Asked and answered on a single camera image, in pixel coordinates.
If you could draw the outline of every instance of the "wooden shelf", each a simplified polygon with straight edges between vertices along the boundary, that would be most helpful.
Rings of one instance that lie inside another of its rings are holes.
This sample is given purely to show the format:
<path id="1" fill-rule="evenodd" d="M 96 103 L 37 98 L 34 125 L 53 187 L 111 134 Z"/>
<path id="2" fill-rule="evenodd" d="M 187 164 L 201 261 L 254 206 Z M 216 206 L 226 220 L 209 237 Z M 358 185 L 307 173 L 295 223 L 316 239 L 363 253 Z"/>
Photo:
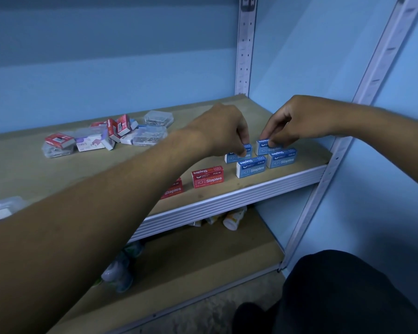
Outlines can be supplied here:
<path id="1" fill-rule="evenodd" d="M 173 112 L 175 122 L 169 128 L 172 131 L 186 126 L 217 101 L 234 104 L 242 111 L 253 144 L 271 113 L 244 95 L 159 110 Z M 145 113 L 129 115 L 140 121 Z M 21 196 L 30 203 L 36 202 L 146 149 L 118 144 L 112 151 L 101 149 L 54 159 L 44 157 L 41 146 L 48 134 L 74 130 L 99 120 L 102 118 L 0 134 L 0 199 Z M 203 159 L 182 175 L 184 193 L 159 201 L 132 240 L 318 183 L 331 158 L 330 152 L 312 140 L 297 141 L 294 147 L 298 150 L 294 164 L 267 169 L 244 179 L 235 176 L 235 163 L 225 164 L 222 157 Z M 190 172 L 216 165 L 225 169 L 225 182 L 193 189 Z"/>
<path id="2" fill-rule="evenodd" d="M 237 231 L 221 222 L 180 229 L 146 243 L 130 290 L 91 288 L 49 333 L 116 330 L 279 264 L 283 257 L 255 209 L 247 211 Z"/>

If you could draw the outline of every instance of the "floor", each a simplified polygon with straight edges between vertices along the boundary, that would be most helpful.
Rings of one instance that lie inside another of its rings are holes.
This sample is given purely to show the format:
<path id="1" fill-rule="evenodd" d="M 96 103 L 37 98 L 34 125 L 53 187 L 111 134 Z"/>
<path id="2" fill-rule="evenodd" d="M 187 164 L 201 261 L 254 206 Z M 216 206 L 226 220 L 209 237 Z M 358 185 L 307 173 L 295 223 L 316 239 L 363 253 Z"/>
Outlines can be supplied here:
<path id="1" fill-rule="evenodd" d="M 228 334 L 231 332 L 235 309 L 241 303 L 256 302 L 263 309 L 270 308 L 279 300 L 284 281 L 281 273 L 271 272 L 150 321 L 125 334 Z"/>

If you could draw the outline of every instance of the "person's left arm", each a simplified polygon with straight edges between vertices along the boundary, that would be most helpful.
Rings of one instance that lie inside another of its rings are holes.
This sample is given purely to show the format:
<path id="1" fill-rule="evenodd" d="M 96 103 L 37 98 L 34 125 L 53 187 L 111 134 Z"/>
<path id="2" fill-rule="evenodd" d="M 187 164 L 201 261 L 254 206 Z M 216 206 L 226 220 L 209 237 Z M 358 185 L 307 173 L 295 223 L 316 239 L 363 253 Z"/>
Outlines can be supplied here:
<path id="1" fill-rule="evenodd" d="M 247 124 L 215 105 L 107 171 L 0 222 L 0 333 L 45 333 L 89 289 L 162 194 L 209 156 L 244 154 Z"/>

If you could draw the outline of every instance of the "person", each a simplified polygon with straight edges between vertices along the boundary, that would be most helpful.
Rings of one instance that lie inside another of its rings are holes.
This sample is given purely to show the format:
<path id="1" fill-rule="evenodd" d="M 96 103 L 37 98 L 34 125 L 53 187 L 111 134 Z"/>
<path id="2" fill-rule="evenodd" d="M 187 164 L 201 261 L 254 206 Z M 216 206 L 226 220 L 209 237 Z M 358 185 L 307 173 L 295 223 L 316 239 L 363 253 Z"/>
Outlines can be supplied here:
<path id="1" fill-rule="evenodd" d="M 270 118 L 260 138 L 286 147 L 299 138 L 326 135 L 363 140 L 418 182 L 418 121 L 382 109 L 294 96 Z M 142 154 L 1 222 L 0 333 L 47 332 L 180 175 L 208 156 L 244 155 L 248 142 L 241 112 L 216 104 Z M 415 307 L 382 273 L 344 252 L 302 258 L 271 312 L 253 304 L 240 308 L 233 331 L 243 333 L 418 333 Z M 250 318 L 242 319 L 245 314 Z"/>

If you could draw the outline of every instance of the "hand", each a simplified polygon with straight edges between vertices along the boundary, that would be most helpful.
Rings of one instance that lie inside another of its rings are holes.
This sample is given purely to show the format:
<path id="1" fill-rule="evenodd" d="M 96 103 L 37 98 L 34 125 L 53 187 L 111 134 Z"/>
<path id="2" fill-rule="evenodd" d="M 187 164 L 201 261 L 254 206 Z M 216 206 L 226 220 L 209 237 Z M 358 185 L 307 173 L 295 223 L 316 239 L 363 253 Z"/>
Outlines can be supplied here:
<path id="1" fill-rule="evenodd" d="M 243 144 L 249 143 L 248 124 L 236 106 L 217 103 L 185 129 L 201 136 L 207 156 L 223 156 L 229 152 L 246 155 Z"/>
<path id="2" fill-rule="evenodd" d="M 274 113 L 260 135 L 268 145 L 287 147 L 300 138 L 342 134 L 351 103 L 295 95 Z"/>

